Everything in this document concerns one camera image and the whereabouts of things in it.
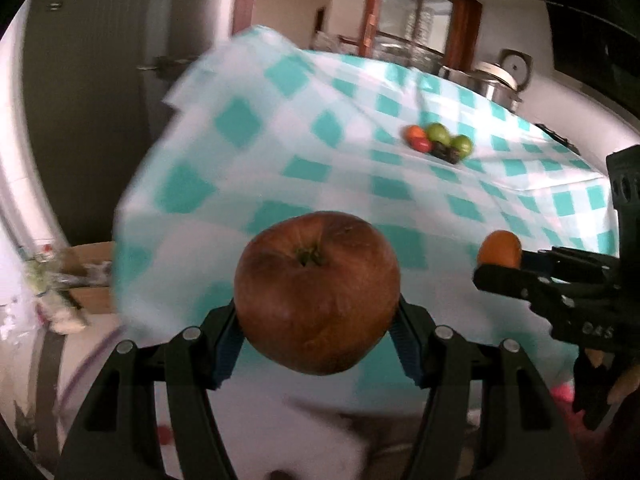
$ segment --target checkered tablecloth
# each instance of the checkered tablecloth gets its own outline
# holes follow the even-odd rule
[[[303,52],[262,27],[203,56],[168,103],[177,116],[116,220],[116,295],[130,328],[166,338],[199,324],[231,298],[254,235],[340,210],[385,234],[405,297],[436,322],[479,342],[514,337],[548,381],[566,377],[574,349],[552,341],[525,303],[471,282],[478,247],[496,229],[528,250],[616,251],[608,179],[540,129],[436,76]],[[463,163],[402,142],[404,126],[434,121],[473,140]],[[269,366],[249,347],[239,363],[256,374]],[[345,377],[345,395],[362,402],[408,384],[388,338]]]

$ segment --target metal screw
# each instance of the metal screw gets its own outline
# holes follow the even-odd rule
[[[120,341],[116,346],[116,352],[118,354],[128,354],[133,350],[133,341]]]
[[[440,325],[436,327],[435,330],[436,336],[440,339],[449,340],[453,337],[453,330],[446,325]]]
[[[202,330],[200,330],[197,326],[190,326],[189,328],[185,328],[182,332],[182,338],[186,341],[195,341],[202,334]]]
[[[575,301],[572,300],[571,298],[568,298],[566,296],[562,296],[562,302],[568,306],[569,308],[573,308],[575,306]]]
[[[517,354],[520,351],[520,343],[513,339],[505,339],[502,342],[502,347],[512,354]]]

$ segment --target orange fruit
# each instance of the orange fruit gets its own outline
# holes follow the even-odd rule
[[[484,239],[478,251],[478,266],[493,264],[519,269],[521,261],[522,244],[510,231],[494,231]]]
[[[404,131],[404,140],[411,144],[412,140],[417,138],[426,139],[427,134],[420,126],[417,126],[416,124],[414,124],[413,126],[408,126]]]

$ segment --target cardboard box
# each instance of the cardboard box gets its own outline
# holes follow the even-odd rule
[[[65,250],[61,272],[86,276],[82,264],[99,264],[113,260],[113,242],[78,245]],[[67,290],[78,306],[89,314],[111,314],[116,312],[108,286],[80,286]]]

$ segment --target green fruit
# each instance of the green fruit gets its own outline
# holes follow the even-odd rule
[[[427,133],[427,137],[431,142],[441,142],[445,146],[449,146],[451,144],[451,134],[449,131],[440,123],[432,123],[427,126],[425,130]]]
[[[451,147],[456,148],[460,152],[460,158],[471,155],[474,150],[474,144],[466,135],[458,135],[451,139]]]

